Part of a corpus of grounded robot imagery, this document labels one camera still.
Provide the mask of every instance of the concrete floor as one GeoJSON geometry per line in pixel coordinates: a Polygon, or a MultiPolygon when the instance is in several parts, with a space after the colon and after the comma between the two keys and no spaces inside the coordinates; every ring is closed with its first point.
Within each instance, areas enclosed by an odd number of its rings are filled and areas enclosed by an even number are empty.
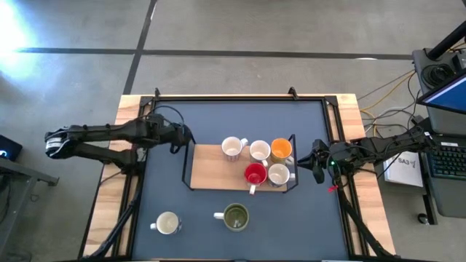
{"type": "MultiPolygon", "coordinates": [[[[15,243],[33,261],[77,256],[101,164],[44,154],[46,131],[112,123],[132,55],[8,53],[12,47],[135,49],[149,0],[0,1],[0,132],[24,145],[19,161],[60,177],[36,187],[15,243]]],[[[466,15],[460,0],[159,0],[146,49],[261,50],[408,55],[431,47],[466,15]]],[[[361,96],[412,69],[408,60],[143,56],[132,94],[351,92],[361,96]]],[[[417,81],[412,81],[418,90],[417,81]]],[[[360,101],[367,106],[388,91],[360,101]]],[[[405,106],[403,85],[371,112],[405,106]]],[[[423,107],[417,111],[425,114],[423,107]]],[[[406,124],[401,114],[383,123],[406,124]]],[[[383,129],[383,135],[399,133],[383,129]]],[[[466,220],[423,226],[419,190],[380,181],[399,255],[464,261],[466,220]]]]}

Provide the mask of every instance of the red mug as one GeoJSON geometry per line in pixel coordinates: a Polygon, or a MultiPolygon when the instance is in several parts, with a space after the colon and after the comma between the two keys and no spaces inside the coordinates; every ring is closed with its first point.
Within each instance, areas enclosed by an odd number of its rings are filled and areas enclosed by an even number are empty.
{"type": "Polygon", "coordinates": [[[254,195],[256,187],[267,179],[267,169],[259,163],[250,164],[246,167],[245,178],[250,186],[249,194],[254,195]]]}

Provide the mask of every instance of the keyboard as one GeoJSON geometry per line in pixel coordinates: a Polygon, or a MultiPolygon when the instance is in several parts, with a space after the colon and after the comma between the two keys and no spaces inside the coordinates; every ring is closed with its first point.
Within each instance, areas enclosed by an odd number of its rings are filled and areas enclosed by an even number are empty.
{"type": "Polygon", "coordinates": [[[427,158],[433,177],[466,180],[466,147],[441,146],[427,158]]]}

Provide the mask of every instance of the mug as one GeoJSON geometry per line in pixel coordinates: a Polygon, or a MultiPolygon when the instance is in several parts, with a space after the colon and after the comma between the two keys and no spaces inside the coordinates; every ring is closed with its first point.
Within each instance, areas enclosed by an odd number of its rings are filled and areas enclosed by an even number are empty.
{"type": "Polygon", "coordinates": [[[163,212],[157,221],[151,224],[151,229],[162,234],[176,234],[181,230],[181,219],[173,212],[163,212]]]}
{"type": "Polygon", "coordinates": [[[284,164],[273,164],[269,168],[269,185],[272,187],[281,187],[285,185],[288,181],[293,181],[296,179],[296,175],[284,165],[284,164]]]}
{"type": "Polygon", "coordinates": [[[277,138],[272,141],[272,155],[270,159],[278,164],[294,164],[294,158],[291,156],[293,146],[285,138],[277,138]]]}
{"type": "Polygon", "coordinates": [[[267,169],[259,163],[249,164],[245,170],[245,178],[250,186],[249,194],[254,195],[256,187],[260,186],[267,179],[267,169]]]}
{"type": "Polygon", "coordinates": [[[239,139],[236,137],[225,138],[221,143],[221,150],[224,152],[228,161],[237,161],[240,158],[242,149],[248,145],[248,139],[239,139]]]}
{"type": "Polygon", "coordinates": [[[213,213],[213,217],[224,221],[225,226],[233,231],[239,232],[246,228],[249,222],[249,212],[241,204],[230,204],[223,213],[213,213]]]}
{"type": "Polygon", "coordinates": [[[259,162],[268,167],[267,158],[270,156],[270,146],[263,140],[254,141],[249,147],[249,155],[252,163],[259,162]]]}

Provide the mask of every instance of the green mug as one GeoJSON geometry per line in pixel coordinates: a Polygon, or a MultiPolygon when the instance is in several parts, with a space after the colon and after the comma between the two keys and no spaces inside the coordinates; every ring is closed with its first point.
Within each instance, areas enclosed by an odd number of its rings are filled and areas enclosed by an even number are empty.
{"type": "Polygon", "coordinates": [[[237,203],[228,205],[223,213],[213,213],[213,217],[223,220],[225,226],[233,232],[244,230],[249,222],[248,210],[237,203]]]}

